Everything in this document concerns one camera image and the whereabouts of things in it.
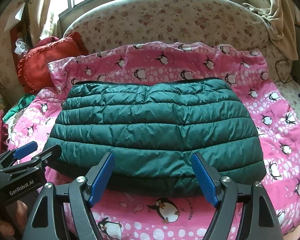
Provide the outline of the person's left hand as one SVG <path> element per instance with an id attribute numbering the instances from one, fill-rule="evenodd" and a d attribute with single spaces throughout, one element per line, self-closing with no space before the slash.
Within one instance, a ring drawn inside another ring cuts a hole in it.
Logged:
<path id="1" fill-rule="evenodd" d="M 3 239 L 6 239 L 7 237 L 14 237 L 14 226 L 20 231 L 25 229 L 28 207 L 24 202 L 18 200 L 8 207 L 7 212 L 8 218 L 12 220 L 12 223 L 7 221 L 3 215 L 0 215 L 0 233 L 3 236 Z"/>

